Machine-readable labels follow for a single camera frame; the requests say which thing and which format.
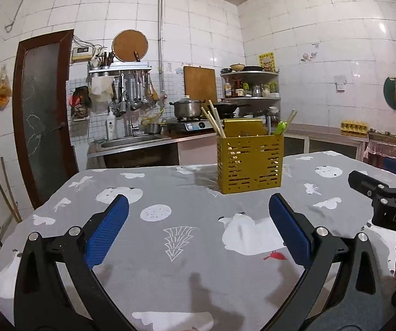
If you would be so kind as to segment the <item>small steel saucepan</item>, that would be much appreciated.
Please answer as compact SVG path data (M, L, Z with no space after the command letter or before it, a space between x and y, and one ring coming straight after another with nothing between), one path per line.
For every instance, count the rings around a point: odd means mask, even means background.
M162 125L157 122L151 122L144 127L144 131L149 135L160 135L162 132Z

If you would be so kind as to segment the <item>rectangular wooden cutting board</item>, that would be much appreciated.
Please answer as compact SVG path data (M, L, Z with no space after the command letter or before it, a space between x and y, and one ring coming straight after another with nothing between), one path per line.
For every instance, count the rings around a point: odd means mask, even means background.
M217 102L216 75L213 69L200 66L185 66L184 93L201 102Z

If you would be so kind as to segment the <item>white soap bottle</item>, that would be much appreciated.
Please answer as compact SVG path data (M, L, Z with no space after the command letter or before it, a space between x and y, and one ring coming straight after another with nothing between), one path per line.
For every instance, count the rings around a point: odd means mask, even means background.
M116 116L112 110L109 110L107 115L107 140L113 140L116 138Z

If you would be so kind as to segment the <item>yellow wall poster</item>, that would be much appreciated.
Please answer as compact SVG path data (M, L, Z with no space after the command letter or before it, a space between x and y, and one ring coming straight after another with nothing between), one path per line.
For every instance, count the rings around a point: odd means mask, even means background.
M259 66L263 68L265 72L277 72L275 57L273 52L267 52L259 55Z

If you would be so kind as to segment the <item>steel gas stove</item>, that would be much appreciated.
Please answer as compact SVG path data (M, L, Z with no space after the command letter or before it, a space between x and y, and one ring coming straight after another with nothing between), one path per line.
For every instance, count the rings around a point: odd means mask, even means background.
M174 133L214 132L212 124L206 119L178 119L170 118L166 122L167 128Z

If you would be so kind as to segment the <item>steel cooking pot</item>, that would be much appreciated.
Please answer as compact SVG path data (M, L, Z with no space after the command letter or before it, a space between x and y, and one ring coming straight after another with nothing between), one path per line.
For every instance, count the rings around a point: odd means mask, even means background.
M174 108L174 115L177 119L195 119L202 115L201 107L204 101L184 97L169 104Z

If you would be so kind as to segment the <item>kitchen counter cabinets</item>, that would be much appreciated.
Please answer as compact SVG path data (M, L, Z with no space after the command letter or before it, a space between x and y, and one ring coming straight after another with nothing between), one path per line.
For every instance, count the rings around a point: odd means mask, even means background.
M93 142L87 151L87 169L214 164L217 162L217 135L214 132L168 133L165 139L132 146L101 150ZM303 124L291 125L285 132L284 155L332 150L363 160L368 136L352 135L340 129Z

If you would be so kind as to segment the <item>steel kitchen sink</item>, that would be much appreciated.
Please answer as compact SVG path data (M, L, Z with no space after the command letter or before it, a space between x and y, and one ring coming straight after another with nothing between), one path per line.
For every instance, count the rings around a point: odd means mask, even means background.
M165 137L163 135L139 135L134 137L126 137L116 140L108 140L102 143L99 143L99 148L101 150L110 149L110 148L119 148L124 146L132 146L145 142L151 142L154 140L163 140Z

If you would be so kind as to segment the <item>long wooden chopstick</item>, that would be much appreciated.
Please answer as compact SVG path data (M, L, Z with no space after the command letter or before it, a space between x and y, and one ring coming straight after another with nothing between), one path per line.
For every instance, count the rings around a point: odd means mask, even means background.
M285 127L288 127L292 121L294 120L294 118L297 115L297 111L295 109L292 109L290 115L288 116L287 120L285 121Z

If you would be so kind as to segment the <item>grey patterned tablecloth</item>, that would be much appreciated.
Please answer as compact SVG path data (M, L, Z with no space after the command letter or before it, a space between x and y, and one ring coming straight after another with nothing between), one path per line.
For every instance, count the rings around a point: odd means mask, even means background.
M15 279L31 232L62 235L118 194L129 200L129 216L93 271L138 330L260 330L303 272L270 219L275 193L333 235L365 232L391 288L396 232L371 224L370 199L348 185L353 170L396 188L395 174L333 151L287 156L280 188L241 194L219 192L215 164L86 170L3 243L0 310L13 321Z

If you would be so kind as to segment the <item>corner wall shelf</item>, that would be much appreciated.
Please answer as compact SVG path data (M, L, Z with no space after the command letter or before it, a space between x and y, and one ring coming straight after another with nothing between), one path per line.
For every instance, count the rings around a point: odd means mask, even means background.
M279 92L279 74L264 70L232 71L220 75L226 99L269 98Z

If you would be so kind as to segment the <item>yellow perforated utensil holder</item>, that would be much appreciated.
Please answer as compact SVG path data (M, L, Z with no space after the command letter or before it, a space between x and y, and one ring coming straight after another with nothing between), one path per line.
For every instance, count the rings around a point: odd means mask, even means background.
M217 139L217 182L222 194L278 188L284 137L270 134L259 119L225 119Z

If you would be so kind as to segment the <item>round wooden cutting board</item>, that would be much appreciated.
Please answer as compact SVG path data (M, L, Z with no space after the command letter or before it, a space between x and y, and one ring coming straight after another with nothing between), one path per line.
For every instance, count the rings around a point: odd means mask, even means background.
M114 37L112 50L119 61L140 62L148 51L148 40L140 31L124 30Z

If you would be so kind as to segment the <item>wall utensil rack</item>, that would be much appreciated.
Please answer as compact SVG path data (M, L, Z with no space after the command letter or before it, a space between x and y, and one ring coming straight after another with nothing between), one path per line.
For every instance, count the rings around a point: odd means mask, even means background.
M95 76L117 76L121 71L151 71L152 66L148 62L116 62L110 66L93 67L88 70L89 75Z

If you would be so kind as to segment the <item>green plastic utensil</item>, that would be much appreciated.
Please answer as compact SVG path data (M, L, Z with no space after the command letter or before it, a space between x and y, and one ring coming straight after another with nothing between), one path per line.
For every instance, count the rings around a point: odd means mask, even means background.
M274 135L282 135L287 129L287 122L280 121L275 128Z

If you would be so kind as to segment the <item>yellow egg tray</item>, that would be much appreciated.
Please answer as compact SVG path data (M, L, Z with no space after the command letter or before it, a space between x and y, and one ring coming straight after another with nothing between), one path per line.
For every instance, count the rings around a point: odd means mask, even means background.
M340 129L342 132L355 135L367 135L369 131L369 127L366 122L356 120L343 120L341 122Z

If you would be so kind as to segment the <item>black wok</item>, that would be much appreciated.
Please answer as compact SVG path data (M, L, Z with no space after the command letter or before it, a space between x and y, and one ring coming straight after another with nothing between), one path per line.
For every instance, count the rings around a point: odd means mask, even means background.
M250 104L234 104L229 102L219 102L214 104L219 114L233 114L237 108L248 107Z

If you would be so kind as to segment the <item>dark framed glass door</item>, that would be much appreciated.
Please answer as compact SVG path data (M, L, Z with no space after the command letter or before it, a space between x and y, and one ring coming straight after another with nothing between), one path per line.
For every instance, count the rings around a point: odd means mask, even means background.
M71 145L66 81L72 29L44 34L18 44L12 120L18 163L34 209L78 173Z

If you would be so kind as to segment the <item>wooden chopstick on table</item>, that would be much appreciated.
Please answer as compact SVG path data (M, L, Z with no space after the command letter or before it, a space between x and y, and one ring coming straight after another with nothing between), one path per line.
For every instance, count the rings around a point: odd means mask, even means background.
M201 110L202 110L202 113L204 114L204 116L209 121L209 123L212 125L213 129L215 130L215 133L217 133L220 137L222 137L223 136L222 132L220 131L220 128L218 127L214 118L203 107L201 107Z

